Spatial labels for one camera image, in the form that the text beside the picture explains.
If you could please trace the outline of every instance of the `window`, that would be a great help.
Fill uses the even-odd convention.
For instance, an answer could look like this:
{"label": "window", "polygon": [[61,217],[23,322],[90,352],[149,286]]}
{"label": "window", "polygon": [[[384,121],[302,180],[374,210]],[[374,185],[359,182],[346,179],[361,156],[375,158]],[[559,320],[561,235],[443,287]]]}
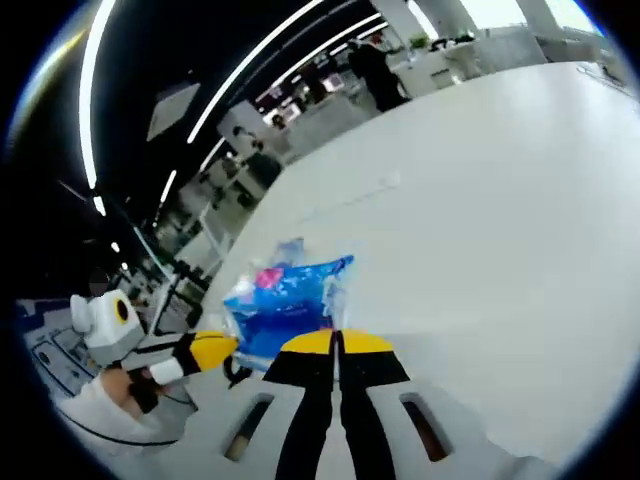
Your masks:
{"label": "window", "polygon": [[573,0],[547,0],[547,4],[560,27],[600,34],[589,17]]}
{"label": "window", "polygon": [[424,30],[424,33],[426,33],[429,37],[429,40],[436,40],[438,38],[438,32],[436,32],[436,29],[433,28],[433,25],[431,25],[431,22],[424,14],[422,9],[418,6],[418,4],[414,2],[414,0],[409,0],[407,2],[407,7],[409,7],[409,11],[413,14],[413,16],[416,17],[416,20]]}
{"label": "window", "polygon": [[479,29],[527,23],[516,0],[461,0],[461,2]]}

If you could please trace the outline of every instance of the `white tabletop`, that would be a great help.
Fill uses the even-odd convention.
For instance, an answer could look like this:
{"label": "white tabletop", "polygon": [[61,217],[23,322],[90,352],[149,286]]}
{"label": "white tabletop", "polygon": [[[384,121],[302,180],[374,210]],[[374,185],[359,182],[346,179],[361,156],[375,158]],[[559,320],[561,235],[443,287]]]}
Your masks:
{"label": "white tabletop", "polygon": [[562,464],[640,351],[638,152],[636,104],[574,64],[419,98],[287,168],[205,310],[278,240],[353,253],[350,325],[388,336],[499,445]]}

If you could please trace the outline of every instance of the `man in black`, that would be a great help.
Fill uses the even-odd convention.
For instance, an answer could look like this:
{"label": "man in black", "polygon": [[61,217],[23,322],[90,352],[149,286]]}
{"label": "man in black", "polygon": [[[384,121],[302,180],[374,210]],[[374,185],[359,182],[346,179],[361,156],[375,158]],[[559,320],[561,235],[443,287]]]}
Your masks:
{"label": "man in black", "polygon": [[357,77],[364,78],[378,110],[386,112],[407,102],[398,92],[398,76],[389,69],[385,52],[368,43],[352,41],[349,45],[353,49],[349,66]]}

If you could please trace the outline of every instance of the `hand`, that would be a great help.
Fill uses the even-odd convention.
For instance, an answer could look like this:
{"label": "hand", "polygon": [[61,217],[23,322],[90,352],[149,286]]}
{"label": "hand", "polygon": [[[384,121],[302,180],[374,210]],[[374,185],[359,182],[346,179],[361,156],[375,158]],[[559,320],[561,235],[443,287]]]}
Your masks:
{"label": "hand", "polygon": [[[151,374],[146,369],[142,372],[142,375],[146,378],[151,378]],[[129,393],[129,385],[133,382],[128,372],[121,368],[107,368],[100,372],[100,382],[113,403],[133,418],[142,416],[142,410],[140,410],[138,402]],[[157,394],[162,395],[162,393],[163,390],[158,388]]]}

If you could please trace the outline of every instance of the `pink label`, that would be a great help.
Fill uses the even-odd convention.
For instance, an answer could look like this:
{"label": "pink label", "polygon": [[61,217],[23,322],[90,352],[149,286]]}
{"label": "pink label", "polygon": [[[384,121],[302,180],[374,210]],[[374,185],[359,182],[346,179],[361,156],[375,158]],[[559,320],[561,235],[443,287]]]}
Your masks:
{"label": "pink label", "polygon": [[282,268],[265,268],[256,275],[256,286],[260,288],[273,288],[284,275]]}

